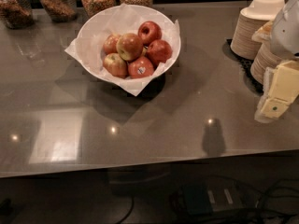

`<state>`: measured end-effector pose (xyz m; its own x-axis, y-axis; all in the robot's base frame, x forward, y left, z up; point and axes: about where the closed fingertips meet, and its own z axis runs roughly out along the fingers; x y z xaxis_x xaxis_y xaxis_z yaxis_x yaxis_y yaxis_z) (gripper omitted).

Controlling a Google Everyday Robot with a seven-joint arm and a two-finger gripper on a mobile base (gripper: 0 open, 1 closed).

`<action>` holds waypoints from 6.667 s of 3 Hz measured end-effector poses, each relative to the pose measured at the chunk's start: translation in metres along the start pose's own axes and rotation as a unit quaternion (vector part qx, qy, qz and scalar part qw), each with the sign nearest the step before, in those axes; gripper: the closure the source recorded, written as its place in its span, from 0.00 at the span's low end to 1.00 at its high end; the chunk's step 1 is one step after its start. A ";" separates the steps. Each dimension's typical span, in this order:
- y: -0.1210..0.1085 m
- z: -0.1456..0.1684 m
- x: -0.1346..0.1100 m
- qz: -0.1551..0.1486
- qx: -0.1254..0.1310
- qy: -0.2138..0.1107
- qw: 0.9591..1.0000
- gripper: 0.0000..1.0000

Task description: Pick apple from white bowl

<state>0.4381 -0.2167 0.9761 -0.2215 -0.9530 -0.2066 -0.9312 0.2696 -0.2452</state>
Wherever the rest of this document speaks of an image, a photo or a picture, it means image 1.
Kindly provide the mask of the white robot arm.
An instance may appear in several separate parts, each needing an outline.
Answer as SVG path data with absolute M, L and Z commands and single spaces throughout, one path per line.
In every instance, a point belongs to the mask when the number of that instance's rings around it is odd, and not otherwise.
M 265 69 L 254 117 L 261 123 L 279 119 L 299 95 L 299 0 L 288 0 L 276 15 L 268 41 L 281 63 Z

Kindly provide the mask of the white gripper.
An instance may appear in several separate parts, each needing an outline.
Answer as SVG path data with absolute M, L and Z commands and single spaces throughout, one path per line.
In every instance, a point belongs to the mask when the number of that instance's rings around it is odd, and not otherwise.
M 299 62 L 287 61 L 275 70 L 267 67 L 263 75 L 263 95 L 257 104 L 254 119 L 261 123 L 279 119 L 298 95 Z

